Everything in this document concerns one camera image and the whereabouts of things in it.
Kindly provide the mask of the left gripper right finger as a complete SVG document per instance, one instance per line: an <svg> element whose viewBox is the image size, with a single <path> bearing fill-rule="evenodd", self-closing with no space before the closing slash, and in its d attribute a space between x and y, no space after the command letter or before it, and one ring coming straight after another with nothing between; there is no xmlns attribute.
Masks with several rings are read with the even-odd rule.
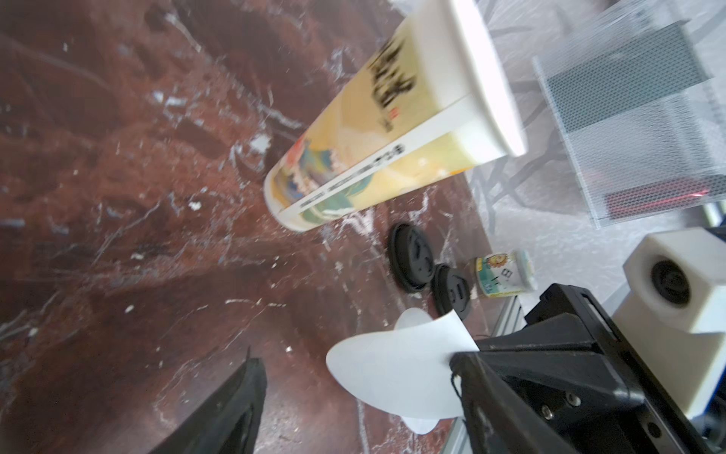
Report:
<svg viewBox="0 0 726 454"><path fill-rule="evenodd" d="M478 353L450 361L461 379L459 400L474 453L563 453L565 440L550 429Z"/></svg>

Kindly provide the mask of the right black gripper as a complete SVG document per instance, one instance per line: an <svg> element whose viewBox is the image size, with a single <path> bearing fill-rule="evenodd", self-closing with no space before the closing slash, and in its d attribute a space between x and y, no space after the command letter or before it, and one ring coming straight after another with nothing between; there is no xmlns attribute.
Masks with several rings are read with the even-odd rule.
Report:
<svg viewBox="0 0 726 454"><path fill-rule="evenodd" d="M587 289L551 285L479 356L580 453L722 453L725 410L689 419Z"/></svg>

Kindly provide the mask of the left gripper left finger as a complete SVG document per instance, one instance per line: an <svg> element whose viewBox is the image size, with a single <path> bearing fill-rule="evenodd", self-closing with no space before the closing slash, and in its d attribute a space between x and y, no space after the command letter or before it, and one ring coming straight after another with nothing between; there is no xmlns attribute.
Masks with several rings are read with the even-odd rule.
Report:
<svg viewBox="0 0 726 454"><path fill-rule="evenodd" d="M264 362L248 351L230 378L153 452L253 454L267 387Z"/></svg>

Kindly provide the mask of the milk tea paper cup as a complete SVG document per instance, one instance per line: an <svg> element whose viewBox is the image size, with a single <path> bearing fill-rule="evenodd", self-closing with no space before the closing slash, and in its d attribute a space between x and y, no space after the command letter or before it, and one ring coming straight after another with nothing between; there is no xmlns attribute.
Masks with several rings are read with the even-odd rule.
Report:
<svg viewBox="0 0 726 454"><path fill-rule="evenodd" d="M527 152L493 40L473 1L424 1L268 173L264 195L305 232Z"/></svg>

